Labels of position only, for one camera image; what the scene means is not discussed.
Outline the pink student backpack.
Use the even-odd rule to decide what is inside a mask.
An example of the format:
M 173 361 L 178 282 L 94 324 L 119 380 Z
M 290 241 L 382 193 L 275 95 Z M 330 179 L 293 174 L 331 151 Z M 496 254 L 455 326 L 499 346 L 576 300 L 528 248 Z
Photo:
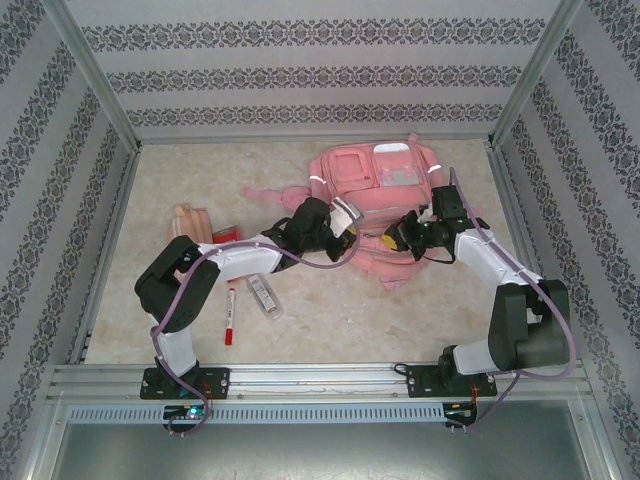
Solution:
M 284 190 L 246 188 L 242 195 L 278 203 L 294 211 L 309 197 L 330 203 L 338 197 L 362 214 L 361 240 L 354 267 L 378 277 L 387 291 L 401 288 L 428 264 L 405 251 L 394 251 L 383 233 L 411 211 L 431 207 L 432 191 L 446 184 L 432 150 L 405 141 L 336 146 L 311 162 L 309 184 Z

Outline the clear plastic refill box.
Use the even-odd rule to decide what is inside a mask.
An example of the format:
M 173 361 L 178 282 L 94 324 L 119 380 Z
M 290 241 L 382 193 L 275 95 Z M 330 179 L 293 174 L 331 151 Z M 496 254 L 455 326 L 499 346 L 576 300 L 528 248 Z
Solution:
M 282 313 L 282 307 L 276 294 L 262 274 L 249 276 L 247 285 L 266 317 L 275 319 Z

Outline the pink striped pencil case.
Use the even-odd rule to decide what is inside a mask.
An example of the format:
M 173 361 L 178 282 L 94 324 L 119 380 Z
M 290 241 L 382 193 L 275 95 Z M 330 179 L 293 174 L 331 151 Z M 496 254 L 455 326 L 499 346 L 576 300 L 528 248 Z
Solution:
M 174 216 L 168 230 L 168 240 L 186 235 L 196 243 L 212 241 L 211 221 L 206 208 L 194 208 L 190 204 L 174 207 Z

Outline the red white marker pen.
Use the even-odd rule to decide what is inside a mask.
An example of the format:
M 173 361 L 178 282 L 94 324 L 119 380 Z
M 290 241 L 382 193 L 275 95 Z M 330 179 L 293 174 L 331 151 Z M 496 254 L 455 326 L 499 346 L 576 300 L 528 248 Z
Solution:
M 235 320 L 236 290 L 230 288 L 227 293 L 226 326 L 224 344 L 233 344 L 234 320 Z

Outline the right controller board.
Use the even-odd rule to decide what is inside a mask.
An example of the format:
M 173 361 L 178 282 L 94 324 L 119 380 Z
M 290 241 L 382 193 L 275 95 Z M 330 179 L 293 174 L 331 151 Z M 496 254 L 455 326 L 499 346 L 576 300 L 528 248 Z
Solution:
M 478 411 L 475 403 L 444 403 L 443 408 L 444 416 L 451 425 L 469 427 L 477 420 Z

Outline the controller board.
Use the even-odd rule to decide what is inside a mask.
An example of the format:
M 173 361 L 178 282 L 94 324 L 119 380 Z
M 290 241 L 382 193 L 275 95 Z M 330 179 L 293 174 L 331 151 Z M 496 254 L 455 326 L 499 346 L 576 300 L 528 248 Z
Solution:
M 475 403 L 444 403 L 443 408 L 444 416 L 451 425 L 469 427 L 477 420 L 478 411 Z
M 163 422 L 177 425 L 196 425 L 206 420 L 210 414 L 202 404 L 167 405 L 163 409 Z

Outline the grey metal panel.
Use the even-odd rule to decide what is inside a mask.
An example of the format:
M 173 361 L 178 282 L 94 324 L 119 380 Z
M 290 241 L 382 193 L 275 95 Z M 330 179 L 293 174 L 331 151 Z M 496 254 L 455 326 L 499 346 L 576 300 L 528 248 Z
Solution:
M 54 480 L 591 480 L 553 429 L 463 434 L 433 424 L 223 425 L 175 439 L 154 426 L 73 425 Z

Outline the left controller board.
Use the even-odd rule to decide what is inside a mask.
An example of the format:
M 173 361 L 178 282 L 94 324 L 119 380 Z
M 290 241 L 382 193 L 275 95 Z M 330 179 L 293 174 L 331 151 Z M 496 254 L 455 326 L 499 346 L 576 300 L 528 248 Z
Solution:
M 202 404 L 167 405 L 163 409 L 163 422 L 177 425 L 196 425 L 206 420 L 210 414 Z

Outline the aluminium side frame beam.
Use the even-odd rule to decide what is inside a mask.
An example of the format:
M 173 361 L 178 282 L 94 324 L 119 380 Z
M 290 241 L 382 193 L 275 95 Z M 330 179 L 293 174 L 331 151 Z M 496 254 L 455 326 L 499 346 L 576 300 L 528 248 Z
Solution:
M 534 278 L 538 264 L 505 160 L 494 150 L 488 158 L 515 251 L 515 259 L 507 266 L 515 279 L 496 288 L 490 351 L 504 370 L 569 365 L 576 352 L 567 288 L 560 280 Z
M 77 328 L 65 360 L 66 364 L 74 365 L 84 362 L 86 345 L 90 341 L 99 312 L 103 291 L 133 188 L 141 151 L 142 147 L 139 146 L 129 156 L 127 164 L 123 168 L 102 238 L 100 253 L 96 257 L 97 263 L 89 282 L 89 290 L 85 296 Z

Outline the aluminium rear frame beam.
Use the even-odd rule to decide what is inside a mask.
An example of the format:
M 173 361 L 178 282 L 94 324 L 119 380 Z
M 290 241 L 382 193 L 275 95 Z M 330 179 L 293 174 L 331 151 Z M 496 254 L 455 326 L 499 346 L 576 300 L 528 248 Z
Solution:
M 249 135 L 249 136 L 191 136 L 191 137 L 151 137 L 140 140 L 141 146 L 187 145 L 187 144 L 249 144 L 249 143 L 300 143 L 333 142 L 362 143 L 407 139 L 408 134 L 390 133 L 379 135 L 319 134 L 319 135 Z

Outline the aluminium mounting rail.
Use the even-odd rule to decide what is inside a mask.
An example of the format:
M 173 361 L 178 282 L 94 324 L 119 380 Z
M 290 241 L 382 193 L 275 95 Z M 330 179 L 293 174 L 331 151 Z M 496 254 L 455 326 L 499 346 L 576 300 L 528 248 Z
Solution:
M 53 370 L 45 399 L 63 403 L 134 403 L 140 400 L 144 365 L 61 365 Z M 390 363 L 235 364 L 225 387 L 229 403 L 379 403 L 407 401 L 408 387 Z M 583 366 L 560 380 L 522 378 L 511 401 L 592 399 Z

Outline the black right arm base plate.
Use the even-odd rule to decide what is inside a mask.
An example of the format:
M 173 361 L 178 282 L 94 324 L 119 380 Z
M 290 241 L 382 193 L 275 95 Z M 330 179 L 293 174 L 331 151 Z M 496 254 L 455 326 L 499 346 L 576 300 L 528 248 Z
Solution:
M 410 398 L 491 398 L 497 387 L 487 374 L 462 375 L 435 365 L 413 365 L 406 370 Z

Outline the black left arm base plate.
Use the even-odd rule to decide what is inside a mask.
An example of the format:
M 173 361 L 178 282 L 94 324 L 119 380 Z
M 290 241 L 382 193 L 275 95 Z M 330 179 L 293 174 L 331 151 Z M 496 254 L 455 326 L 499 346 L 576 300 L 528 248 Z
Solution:
M 181 380 L 198 390 L 207 399 L 224 400 L 228 395 L 230 370 L 220 367 L 192 368 Z M 140 387 L 143 400 L 182 400 L 197 399 L 197 396 L 179 385 L 162 367 L 144 370 Z

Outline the aluminium frame post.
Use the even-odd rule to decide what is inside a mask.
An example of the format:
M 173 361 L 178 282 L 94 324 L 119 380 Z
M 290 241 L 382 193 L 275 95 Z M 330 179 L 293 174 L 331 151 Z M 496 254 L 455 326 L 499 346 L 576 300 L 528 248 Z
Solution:
M 129 153 L 137 153 L 140 140 L 121 106 L 106 74 L 97 61 L 84 33 L 64 0 L 40 0 L 88 85 Z
M 583 2 L 584 0 L 559 0 L 539 43 L 488 136 L 491 148 L 495 149 L 504 142 Z

